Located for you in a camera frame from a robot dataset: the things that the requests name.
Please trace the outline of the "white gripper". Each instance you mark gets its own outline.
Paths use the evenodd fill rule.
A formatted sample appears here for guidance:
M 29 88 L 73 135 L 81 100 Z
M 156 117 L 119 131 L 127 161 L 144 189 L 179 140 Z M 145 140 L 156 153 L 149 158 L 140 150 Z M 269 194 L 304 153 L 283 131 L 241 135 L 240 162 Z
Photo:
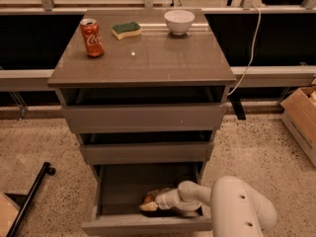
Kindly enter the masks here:
M 139 206 L 141 211 L 156 211 L 158 208 L 162 210 L 181 209 L 184 204 L 177 189 L 157 189 L 149 191 L 147 195 L 155 197 L 155 201 L 141 204 Z

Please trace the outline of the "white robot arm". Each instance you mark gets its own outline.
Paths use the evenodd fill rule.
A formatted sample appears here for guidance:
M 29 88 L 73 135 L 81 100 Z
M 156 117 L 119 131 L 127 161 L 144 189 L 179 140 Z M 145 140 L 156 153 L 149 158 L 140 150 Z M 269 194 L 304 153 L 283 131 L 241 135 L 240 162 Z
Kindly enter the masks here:
M 211 188 L 182 181 L 173 189 L 148 192 L 139 208 L 194 211 L 203 204 L 210 208 L 213 237 L 264 237 L 263 231 L 277 223 L 272 202 L 233 176 L 219 178 Z

